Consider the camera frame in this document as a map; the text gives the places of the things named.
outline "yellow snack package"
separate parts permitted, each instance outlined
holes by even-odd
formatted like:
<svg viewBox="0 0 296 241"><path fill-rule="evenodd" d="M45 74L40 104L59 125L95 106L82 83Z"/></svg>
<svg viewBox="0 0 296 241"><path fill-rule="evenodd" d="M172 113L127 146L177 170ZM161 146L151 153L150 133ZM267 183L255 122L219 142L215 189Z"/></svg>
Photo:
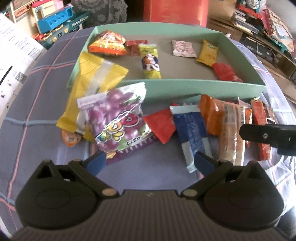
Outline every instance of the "yellow snack package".
<svg viewBox="0 0 296 241"><path fill-rule="evenodd" d="M219 48L210 44L205 39L203 42L202 51L200 52L200 56L196 61L204 63L208 66L212 66L214 63L216 63Z"/></svg>
<svg viewBox="0 0 296 241"><path fill-rule="evenodd" d="M161 79L156 44L139 44L146 79Z"/></svg>
<svg viewBox="0 0 296 241"><path fill-rule="evenodd" d="M82 52L79 57L79 73L70 92L65 112L57 122L57 127L81 134L88 141L94 141L86 125L85 116L77 107L77 99L116 87L127 73L128 69L122 66Z"/></svg>

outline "pink toy roof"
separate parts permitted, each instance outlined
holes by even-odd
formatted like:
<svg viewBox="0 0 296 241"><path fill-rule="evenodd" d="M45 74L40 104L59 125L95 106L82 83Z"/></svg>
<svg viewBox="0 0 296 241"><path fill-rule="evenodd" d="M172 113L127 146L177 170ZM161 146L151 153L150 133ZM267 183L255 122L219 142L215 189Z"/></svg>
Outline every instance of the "pink toy roof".
<svg viewBox="0 0 296 241"><path fill-rule="evenodd" d="M36 8L36 7L40 6L40 5L42 5L43 3L47 3L47 2L50 2L50 1L53 1L53 0L40 0L38 2L34 2L32 4L32 8Z"/></svg>

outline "ribbed black surface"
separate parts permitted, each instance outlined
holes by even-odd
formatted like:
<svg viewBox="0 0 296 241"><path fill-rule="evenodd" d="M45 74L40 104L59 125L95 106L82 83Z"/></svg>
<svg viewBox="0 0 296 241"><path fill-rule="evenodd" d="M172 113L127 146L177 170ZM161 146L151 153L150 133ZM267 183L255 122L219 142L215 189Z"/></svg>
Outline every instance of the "ribbed black surface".
<svg viewBox="0 0 296 241"><path fill-rule="evenodd" d="M275 229L238 232L209 219L197 202L178 197L175 191L126 191L105 200L84 223L75 227L43 231L26 227L18 241L281 241Z"/></svg>

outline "white paper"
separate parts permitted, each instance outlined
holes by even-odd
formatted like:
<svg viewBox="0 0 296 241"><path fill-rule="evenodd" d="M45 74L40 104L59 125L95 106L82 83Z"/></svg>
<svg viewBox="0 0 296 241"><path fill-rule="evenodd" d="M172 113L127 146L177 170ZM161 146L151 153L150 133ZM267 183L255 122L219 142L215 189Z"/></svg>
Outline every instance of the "white paper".
<svg viewBox="0 0 296 241"><path fill-rule="evenodd" d="M0 127L27 76L46 51L0 13Z"/></svg>

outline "wall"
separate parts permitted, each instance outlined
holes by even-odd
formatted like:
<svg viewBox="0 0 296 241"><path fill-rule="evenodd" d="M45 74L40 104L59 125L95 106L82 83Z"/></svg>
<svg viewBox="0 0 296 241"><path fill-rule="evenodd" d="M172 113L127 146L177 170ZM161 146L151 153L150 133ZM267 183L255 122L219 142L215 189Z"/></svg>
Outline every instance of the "wall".
<svg viewBox="0 0 296 241"><path fill-rule="evenodd" d="M291 28L296 38L296 6L289 0L267 0L266 6Z"/></svg>

